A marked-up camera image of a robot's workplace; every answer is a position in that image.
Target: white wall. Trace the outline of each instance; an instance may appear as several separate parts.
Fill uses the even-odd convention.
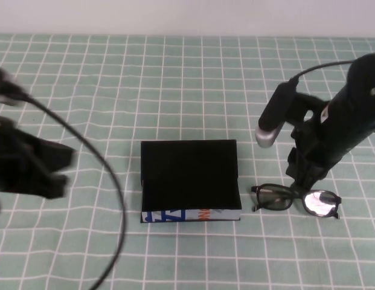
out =
[[[0,0],[0,32],[375,37],[375,0]]]

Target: black mount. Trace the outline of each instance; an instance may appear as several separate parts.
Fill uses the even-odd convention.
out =
[[[71,164],[74,150],[22,132],[0,117],[0,192],[61,198],[65,175],[53,173]]]
[[[285,122],[294,126],[290,136],[295,140],[296,147],[292,148],[288,156],[286,175],[294,179],[291,187],[303,194],[317,181],[325,178],[335,163],[314,162],[309,155],[312,149],[322,144],[316,134],[315,124],[319,122],[317,116],[320,116],[328,102],[297,92],[296,86],[297,82],[291,80],[278,85],[268,104],[271,105],[270,108],[267,106],[259,120],[259,126],[267,131]],[[313,112],[313,117],[304,121],[309,111]]]

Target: glasses frame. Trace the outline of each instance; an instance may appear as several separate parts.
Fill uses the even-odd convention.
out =
[[[279,188],[279,189],[285,189],[286,191],[288,191],[291,196],[290,196],[290,201],[288,203],[288,205],[286,207],[283,207],[283,208],[266,208],[266,204],[271,204],[271,203],[274,203],[275,201],[272,201],[272,202],[261,202],[260,201],[260,190],[263,189],[263,187],[267,187],[267,186],[272,186],[272,187],[276,187],[276,188]],[[308,214],[311,214],[312,216],[317,216],[319,218],[330,218],[330,217],[334,217],[336,219],[339,219],[339,213],[338,213],[338,208],[339,208],[339,204],[342,203],[342,199],[340,196],[336,195],[335,193],[333,192],[330,192],[328,190],[325,190],[325,192],[328,192],[329,194],[331,194],[333,196],[333,200],[336,204],[336,207],[335,209],[330,212],[329,214],[327,215],[320,215],[320,214],[315,214],[313,212],[311,212],[308,207],[306,206],[306,202],[305,202],[305,197],[307,196],[307,194],[309,193],[306,193],[304,195],[299,195],[296,191],[294,191],[293,189],[291,189],[290,187],[288,186],[284,186],[284,185],[279,185],[279,184],[273,184],[273,183],[264,183],[262,185],[258,185],[258,186],[252,186],[252,192],[255,192],[256,195],[257,195],[257,205],[255,205],[253,207],[253,211],[257,211],[259,210],[260,208],[265,208],[267,210],[275,210],[275,211],[283,211],[283,210],[287,210],[289,209],[294,200],[295,199],[301,199],[301,201],[303,202],[303,207],[304,209],[306,210],[306,212],[308,212]]]

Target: glasses lens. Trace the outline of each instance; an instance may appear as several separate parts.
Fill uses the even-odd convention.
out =
[[[307,209],[315,216],[328,216],[336,210],[336,199],[333,193],[324,190],[312,190],[304,197]]]
[[[284,210],[289,206],[292,198],[292,192],[289,189],[276,185],[265,185],[258,193],[261,207],[268,210]]]

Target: grid tablecloth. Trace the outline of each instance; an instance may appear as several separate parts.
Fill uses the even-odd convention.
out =
[[[315,186],[343,198],[339,221],[301,204],[253,213],[249,191],[291,183],[291,127],[269,149],[254,140],[276,86],[371,51],[375,39],[0,34],[0,66],[92,141],[125,188],[126,244],[102,289],[375,289],[375,135]],[[310,73],[298,89],[328,100],[346,72]],[[87,289],[117,244],[109,176],[35,108],[0,105],[0,115],[79,151],[66,198],[0,193],[0,289]],[[141,140],[227,138],[237,140],[240,221],[140,224]]]

